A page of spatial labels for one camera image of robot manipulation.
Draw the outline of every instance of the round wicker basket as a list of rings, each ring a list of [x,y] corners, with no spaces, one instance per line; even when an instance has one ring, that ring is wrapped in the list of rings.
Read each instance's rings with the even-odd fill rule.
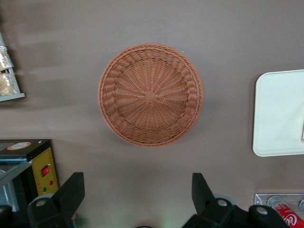
[[[99,105],[109,127],[127,142],[165,146],[197,122],[203,86],[181,52],[157,43],[140,44],[108,64],[99,84]]]

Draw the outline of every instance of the white tray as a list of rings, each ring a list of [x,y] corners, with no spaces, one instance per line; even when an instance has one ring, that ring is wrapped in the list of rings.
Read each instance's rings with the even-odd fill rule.
[[[304,154],[304,70],[266,73],[256,82],[253,151]]]

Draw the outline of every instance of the woven basket rim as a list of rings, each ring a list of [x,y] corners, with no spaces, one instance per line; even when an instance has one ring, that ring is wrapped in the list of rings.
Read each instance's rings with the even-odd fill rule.
[[[104,87],[104,83],[106,80],[106,76],[109,74],[109,72],[111,71],[111,69],[113,68],[113,66],[123,57],[129,55],[131,52],[134,51],[139,51],[139,50],[166,50],[166,51],[170,51],[178,56],[180,56],[180,58],[182,59],[182,61],[187,65],[187,66],[191,66],[189,68],[189,72],[191,75],[196,76],[196,80],[197,80],[197,96],[198,96],[198,100],[200,100],[200,108],[197,110],[197,113],[195,115],[192,116],[191,120],[190,120],[190,124],[187,126],[187,130],[185,131],[181,131],[180,133],[176,134],[174,137],[172,137],[169,141],[163,141],[162,143],[143,143],[143,142],[139,142],[136,140],[132,140],[129,139],[128,137],[126,137],[124,134],[122,134],[119,129],[117,129],[112,123],[111,120],[109,119],[105,107],[103,106],[103,87]],[[149,43],[142,43],[142,44],[137,44],[137,45],[133,45],[131,47],[128,47],[126,49],[124,49],[123,51],[121,51],[120,53],[118,53],[106,66],[104,72],[102,73],[102,77],[101,80],[99,82],[99,87],[98,87],[98,104],[100,107],[100,110],[103,114],[103,118],[106,122],[106,124],[108,125],[108,127],[116,134],[118,135],[121,139],[133,144],[133,145],[138,145],[138,146],[143,146],[143,147],[161,147],[161,146],[166,146],[169,144],[172,144],[176,141],[178,141],[181,137],[185,136],[195,125],[195,123],[198,121],[199,116],[202,112],[202,108],[203,108],[203,103],[204,103],[204,88],[203,88],[203,83],[201,81],[200,75],[196,69],[196,67],[192,64],[192,62],[180,51],[169,47],[167,45],[161,44],[161,43],[153,43],[153,42],[149,42]]]

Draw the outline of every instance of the red can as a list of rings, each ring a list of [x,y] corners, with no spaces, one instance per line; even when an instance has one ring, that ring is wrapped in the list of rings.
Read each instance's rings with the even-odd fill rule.
[[[280,196],[273,196],[267,201],[267,205],[275,209],[292,228],[304,228],[304,221],[288,206]]]

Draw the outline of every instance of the red switch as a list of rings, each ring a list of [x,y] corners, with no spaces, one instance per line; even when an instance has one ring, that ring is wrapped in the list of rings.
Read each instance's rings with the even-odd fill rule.
[[[44,177],[45,175],[47,175],[49,173],[49,168],[45,167],[41,170],[42,176]]]

